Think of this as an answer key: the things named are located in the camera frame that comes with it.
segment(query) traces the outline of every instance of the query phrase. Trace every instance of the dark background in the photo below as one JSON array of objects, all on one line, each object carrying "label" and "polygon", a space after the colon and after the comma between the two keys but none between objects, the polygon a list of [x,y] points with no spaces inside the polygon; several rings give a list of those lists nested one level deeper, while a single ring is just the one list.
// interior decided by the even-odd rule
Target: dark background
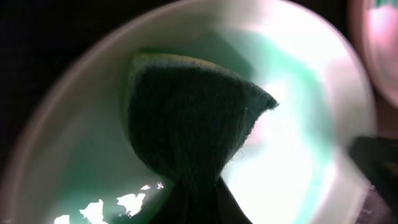
[{"label": "dark background", "polygon": [[[62,72],[126,21],[168,0],[0,0],[0,175],[19,133]],[[347,36],[346,0],[295,0]]]}]

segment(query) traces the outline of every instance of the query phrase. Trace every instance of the black object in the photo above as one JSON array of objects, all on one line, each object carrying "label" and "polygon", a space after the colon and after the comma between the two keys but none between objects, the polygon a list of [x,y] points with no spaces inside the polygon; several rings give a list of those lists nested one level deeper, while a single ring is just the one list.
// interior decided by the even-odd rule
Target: black object
[{"label": "black object", "polygon": [[[398,217],[398,141],[360,137],[350,147],[349,156]],[[391,217],[385,223],[397,220]]]},{"label": "black object", "polygon": [[225,223],[220,173],[276,100],[230,70],[179,55],[135,56],[126,83],[123,117],[134,151],[177,183],[150,223]]}]

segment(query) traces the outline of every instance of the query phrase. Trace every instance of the green scouring pad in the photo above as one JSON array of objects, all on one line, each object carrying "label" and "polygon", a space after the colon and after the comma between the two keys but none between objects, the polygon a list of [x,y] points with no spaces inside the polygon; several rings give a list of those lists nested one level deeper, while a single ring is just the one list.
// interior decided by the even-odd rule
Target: green scouring pad
[{"label": "green scouring pad", "polygon": [[126,131],[138,158],[188,192],[189,223],[217,223],[208,196],[276,100],[226,68],[171,54],[136,55],[127,84]]}]

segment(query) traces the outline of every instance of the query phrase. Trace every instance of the green sponge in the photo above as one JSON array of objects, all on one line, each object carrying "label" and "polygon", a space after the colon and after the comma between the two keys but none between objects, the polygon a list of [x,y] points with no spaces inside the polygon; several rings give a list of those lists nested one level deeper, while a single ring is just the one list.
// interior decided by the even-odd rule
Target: green sponge
[{"label": "green sponge", "polygon": [[189,192],[190,223],[208,222],[206,197],[276,100],[230,70],[170,54],[135,56],[128,85],[132,148],[147,167]]}]

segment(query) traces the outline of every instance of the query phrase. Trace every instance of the white bowl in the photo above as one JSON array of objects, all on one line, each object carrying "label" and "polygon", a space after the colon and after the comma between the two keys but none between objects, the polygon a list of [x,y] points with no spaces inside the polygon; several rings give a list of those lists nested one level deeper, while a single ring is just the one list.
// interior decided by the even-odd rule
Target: white bowl
[{"label": "white bowl", "polygon": [[119,119],[122,80],[140,49],[218,63],[279,100],[222,173],[253,223],[355,221],[367,182],[344,149],[355,136],[374,134],[364,69],[319,16],[271,0],[175,2],[96,44],[54,86],[19,141],[2,217],[88,223],[80,210],[92,203],[102,214],[91,221],[110,223],[131,211],[117,198],[151,200],[170,187],[156,189],[162,179],[135,156]]}]

